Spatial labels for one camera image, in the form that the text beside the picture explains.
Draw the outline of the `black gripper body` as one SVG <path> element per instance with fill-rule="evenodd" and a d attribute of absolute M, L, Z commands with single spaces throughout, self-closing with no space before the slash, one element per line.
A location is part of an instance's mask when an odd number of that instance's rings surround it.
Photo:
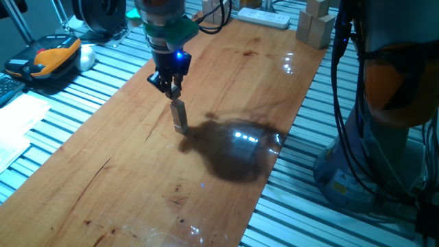
<path fill-rule="evenodd" d="M 152 58 L 159 76 L 162 78 L 170 78 L 176 75 L 187 75 L 192 56 L 182 49 L 179 49 L 168 54 L 153 51 Z"/>

